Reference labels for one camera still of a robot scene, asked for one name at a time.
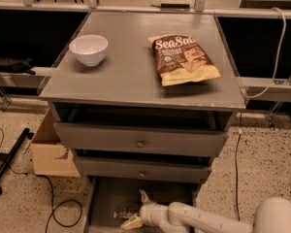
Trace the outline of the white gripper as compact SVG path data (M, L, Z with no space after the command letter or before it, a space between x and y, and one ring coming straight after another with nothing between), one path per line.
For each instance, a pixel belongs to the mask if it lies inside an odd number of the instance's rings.
M169 222L168 207L151 202L146 192L140 189L141 201L143 203L140 209L140 216L133 215L120 225L122 230L132 230L148 226L161 226Z

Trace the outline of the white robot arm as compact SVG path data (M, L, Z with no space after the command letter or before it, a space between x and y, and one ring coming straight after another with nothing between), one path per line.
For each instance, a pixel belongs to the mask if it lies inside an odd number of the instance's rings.
M141 189L143 205L137 215L121 224L122 230L157 226L163 233L189 233L190 227L203 233L291 233L291 202L268 198L256 209L252 224L209 213L180 202L164 206L151 201Z

